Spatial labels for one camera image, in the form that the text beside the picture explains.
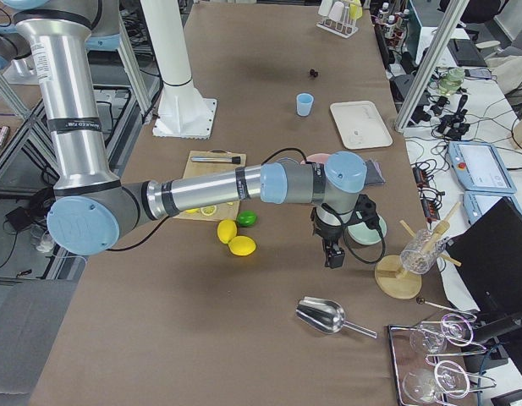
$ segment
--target bottle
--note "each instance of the bottle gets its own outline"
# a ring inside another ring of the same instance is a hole
[[[409,10],[406,8],[403,13],[400,13],[398,22],[396,23],[396,30],[405,30],[409,22]]]
[[[383,3],[382,7],[379,9],[377,13],[377,23],[385,24],[388,19],[388,3]]]
[[[439,80],[439,94],[449,97],[456,93],[464,83],[465,71],[463,68],[452,68]]]
[[[396,17],[391,15],[388,17],[388,21],[383,28],[383,32],[385,33],[385,38],[388,40],[392,40],[394,38],[394,29],[396,28]]]

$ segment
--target plastic cup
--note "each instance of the plastic cup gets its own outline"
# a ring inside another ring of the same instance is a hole
[[[309,116],[313,106],[313,96],[309,93],[300,93],[296,96],[296,113],[301,116]]]

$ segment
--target black band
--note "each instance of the black band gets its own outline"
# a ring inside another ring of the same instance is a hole
[[[250,199],[250,192],[247,190],[247,181],[245,180],[245,167],[237,167],[234,169],[236,176],[236,192],[240,200]]]
[[[165,207],[165,211],[170,217],[177,216],[179,214],[178,207],[174,203],[173,198],[173,181],[166,182],[161,186],[161,197],[162,205]]]
[[[47,126],[50,131],[57,131],[58,133],[68,133],[82,129],[101,131],[101,120],[99,117],[53,118],[47,120]]]
[[[113,180],[112,182],[106,182],[104,184],[91,184],[90,186],[81,186],[79,188],[55,189],[54,194],[60,197],[86,195],[88,193],[102,192],[103,190],[121,188],[121,186],[122,183],[119,180]]]
[[[311,203],[320,204],[325,197],[326,177],[325,168],[322,164],[313,162],[311,164],[311,170],[313,171],[313,196],[311,197]]]
[[[133,200],[136,206],[136,222],[133,228],[135,228],[139,224],[140,220],[140,205],[139,201],[136,199],[135,195],[133,195],[133,192],[131,192],[129,189],[127,189],[125,186],[122,186],[122,190],[130,196],[130,198]]]
[[[141,194],[141,197],[142,197],[142,208],[144,209],[144,212],[146,213],[148,218],[153,221],[153,220],[157,220],[157,217],[155,217],[151,213],[150,203],[148,202],[148,185],[149,184],[150,184],[149,180],[146,180],[142,184],[142,187],[140,188],[140,194]]]
[[[185,85],[187,85],[191,80],[193,80],[193,76],[191,76],[191,79],[189,79],[187,82],[182,83],[181,85],[171,85],[170,83],[167,83],[167,82],[165,82],[165,81],[163,81],[162,83],[164,83],[164,84],[167,85],[167,86],[180,87],[180,86],[185,86]]]
[[[87,28],[91,27],[91,22],[83,15],[68,13],[66,11],[33,9],[20,11],[13,17],[15,24],[18,24],[20,21],[26,21],[27,19],[64,19],[73,23],[82,24]]]

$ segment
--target white tray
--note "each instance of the white tray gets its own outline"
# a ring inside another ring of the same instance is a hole
[[[393,143],[385,123],[371,101],[333,103],[330,111],[345,148],[361,150]]]

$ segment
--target tabletop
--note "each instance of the tabletop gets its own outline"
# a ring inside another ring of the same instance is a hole
[[[387,221],[388,254],[398,254],[409,239],[398,221],[425,222],[404,138],[392,131],[396,111],[373,29],[365,16],[345,40],[316,28],[316,11],[195,4],[185,36],[195,86],[218,100],[212,136],[157,138],[144,127],[123,181],[179,178],[192,150],[242,152],[248,165],[287,146],[341,151],[330,104],[371,101],[393,145],[360,151],[387,181],[365,192]],[[294,110],[303,91],[315,97],[307,118]],[[247,257],[217,241],[215,223],[173,219],[138,249],[90,258],[30,404],[395,404],[386,326],[415,324],[432,309],[383,294],[373,266],[349,252],[343,267],[324,268],[310,206],[245,200],[241,208],[259,217],[239,230],[257,242]],[[366,258],[380,252],[354,248]],[[445,301],[438,273],[424,276],[421,294]],[[339,302],[379,338],[322,335],[294,314],[304,296]]]

